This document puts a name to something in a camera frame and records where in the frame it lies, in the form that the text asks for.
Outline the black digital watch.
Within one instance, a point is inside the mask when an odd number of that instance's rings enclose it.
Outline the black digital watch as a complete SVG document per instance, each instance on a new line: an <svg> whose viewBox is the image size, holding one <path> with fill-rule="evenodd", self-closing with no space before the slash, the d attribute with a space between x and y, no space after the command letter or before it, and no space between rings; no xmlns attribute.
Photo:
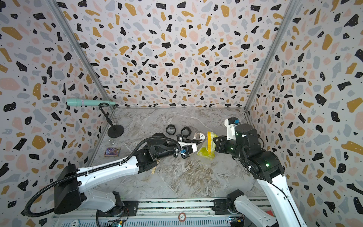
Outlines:
<svg viewBox="0 0 363 227"><path fill-rule="evenodd" d="M189 137L191 133L192 133L191 129L187 126L181 129L181 135L183 135L183 137L185 138Z"/></svg>

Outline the yellow green white cloth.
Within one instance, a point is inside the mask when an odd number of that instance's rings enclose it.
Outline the yellow green white cloth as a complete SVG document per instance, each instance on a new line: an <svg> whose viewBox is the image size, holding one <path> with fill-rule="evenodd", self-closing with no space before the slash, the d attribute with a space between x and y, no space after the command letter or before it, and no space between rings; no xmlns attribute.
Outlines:
<svg viewBox="0 0 363 227"><path fill-rule="evenodd" d="M213 160L215 157L216 144L213 139L216 138L217 135L211 131L208 131L205 136L205 140L198 151L198 156L207 158L209 160Z"/></svg>

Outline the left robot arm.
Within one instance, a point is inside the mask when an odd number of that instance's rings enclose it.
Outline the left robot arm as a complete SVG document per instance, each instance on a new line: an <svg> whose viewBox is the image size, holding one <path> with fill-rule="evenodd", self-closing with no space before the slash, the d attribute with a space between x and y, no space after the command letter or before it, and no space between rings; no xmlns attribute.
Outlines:
<svg viewBox="0 0 363 227"><path fill-rule="evenodd" d="M121 213L124 204L119 193L103 193L94 188L124 176L137 175L157 166L157 160L169 156L186 159L198 151L203 140L188 140L178 135L174 140L156 133L142 140L125 158L98 166L76 168L74 164L63 169L58 179L38 191L27 202L24 214L35 218L50 213L66 214L78 208L96 208L112 216ZM35 201L46 191L54 189L54 208L32 212Z"/></svg>

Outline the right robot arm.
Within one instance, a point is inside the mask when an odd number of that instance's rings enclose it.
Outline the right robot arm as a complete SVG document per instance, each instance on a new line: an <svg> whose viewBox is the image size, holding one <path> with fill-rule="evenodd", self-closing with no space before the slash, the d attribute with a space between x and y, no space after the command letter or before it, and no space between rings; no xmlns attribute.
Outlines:
<svg viewBox="0 0 363 227"><path fill-rule="evenodd" d="M235 118L226 119L225 126L227 135L213 139L216 152L231 155L252 174L266 194L275 215L263 211L240 190L227 195L228 211L242 214L256 227L305 227L279 158L263 148L262 139L253 126L241 124Z"/></svg>

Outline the black microphone stand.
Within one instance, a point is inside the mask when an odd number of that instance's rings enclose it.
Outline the black microphone stand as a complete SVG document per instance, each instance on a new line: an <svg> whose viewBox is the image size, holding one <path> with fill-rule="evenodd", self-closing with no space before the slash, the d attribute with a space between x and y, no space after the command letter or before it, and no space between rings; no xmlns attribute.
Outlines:
<svg viewBox="0 0 363 227"><path fill-rule="evenodd" d="M114 125L112 120L108 117L106 112L104 111L104 107L109 107L110 105L108 103L102 102L98 105L99 110L102 112L102 114L105 116L107 123L109 124L110 128L107 131L107 134L110 138L118 138L123 135L124 133L124 127L116 124Z"/></svg>

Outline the small framed picture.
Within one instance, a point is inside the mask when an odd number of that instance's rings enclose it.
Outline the small framed picture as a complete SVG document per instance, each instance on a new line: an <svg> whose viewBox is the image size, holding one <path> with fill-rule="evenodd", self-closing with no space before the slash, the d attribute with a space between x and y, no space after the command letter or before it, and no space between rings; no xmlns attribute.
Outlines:
<svg viewBox="0 0 363 227"><path fill-rule="evenodd" d="M118 157L121 148L106 148L104 156L105 157Z"/></svg>

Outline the red white round sticker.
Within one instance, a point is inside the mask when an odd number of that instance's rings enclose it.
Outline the red white round sticker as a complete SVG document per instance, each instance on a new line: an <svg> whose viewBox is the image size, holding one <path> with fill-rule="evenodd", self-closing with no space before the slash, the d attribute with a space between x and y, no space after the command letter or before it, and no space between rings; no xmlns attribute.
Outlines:
<svg viewBox="0 0 363 227"><path fill-rule="evenodd" d="M186 214L181 212L179 215L178 215L178 219L180 222L184 222L186 220Z"/></svg>

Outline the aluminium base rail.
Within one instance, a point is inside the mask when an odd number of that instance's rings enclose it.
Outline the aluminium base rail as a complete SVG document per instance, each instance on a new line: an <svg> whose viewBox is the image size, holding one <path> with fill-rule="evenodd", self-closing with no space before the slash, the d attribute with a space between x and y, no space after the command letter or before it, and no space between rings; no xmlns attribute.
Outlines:
<svg viewBox="0 0 363 227"><path fill-rule="evenodd" d="M266 197L248 197L269 215L274 212ZM242 214L228 211L226 198L125 200L124 213L118 217L96 215L81 209L54 215L51 227L256 227ZM183 212L186 220L180 222Z"/></svg>

